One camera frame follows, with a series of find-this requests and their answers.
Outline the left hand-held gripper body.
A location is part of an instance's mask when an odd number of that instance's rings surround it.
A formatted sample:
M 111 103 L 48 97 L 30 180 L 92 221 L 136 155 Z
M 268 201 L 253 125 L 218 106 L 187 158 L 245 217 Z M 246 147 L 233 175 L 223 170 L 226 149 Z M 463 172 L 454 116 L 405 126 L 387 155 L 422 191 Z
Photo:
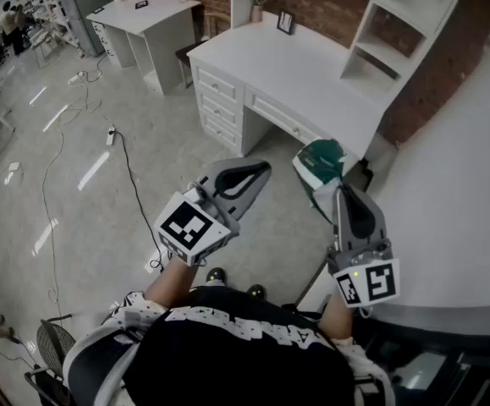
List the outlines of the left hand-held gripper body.
M 188 266 L 239 235 L 239 202 L 235 192 L 194 182 L 175 192 L 155 221 L 161 243 Z

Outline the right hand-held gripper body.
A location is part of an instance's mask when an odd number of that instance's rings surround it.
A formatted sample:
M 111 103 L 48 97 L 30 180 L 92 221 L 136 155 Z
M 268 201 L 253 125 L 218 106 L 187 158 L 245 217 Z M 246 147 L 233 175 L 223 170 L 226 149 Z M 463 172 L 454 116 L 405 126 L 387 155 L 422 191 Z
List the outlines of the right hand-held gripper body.
M 328 272 L 346 307 L 370 307 L 399 297 L 399 260 L 390 239 L 344 243 L 335 237 Z

